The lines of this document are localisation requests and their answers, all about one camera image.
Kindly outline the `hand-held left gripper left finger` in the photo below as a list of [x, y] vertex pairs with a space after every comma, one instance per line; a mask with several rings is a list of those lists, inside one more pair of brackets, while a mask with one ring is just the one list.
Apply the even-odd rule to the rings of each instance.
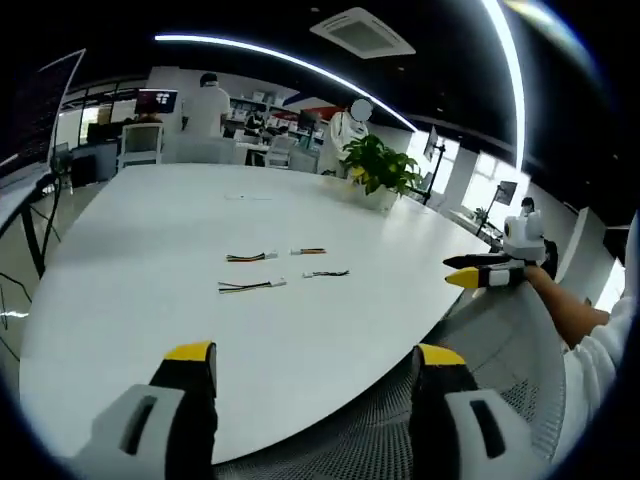
[[213, 479], [218, 428], [216, 344], [180, 345], [151, 380], [135, 384], [94, 419], [74, 456], [80, 479]]

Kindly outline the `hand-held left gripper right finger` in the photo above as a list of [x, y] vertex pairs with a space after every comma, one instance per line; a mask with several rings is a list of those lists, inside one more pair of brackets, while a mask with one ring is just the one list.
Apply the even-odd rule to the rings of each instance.
[[420, 343], [412, 352], [413, 479], [539, 479], [545, 461], [531, 428], [495, 391], [481, 389], [463, 357]]

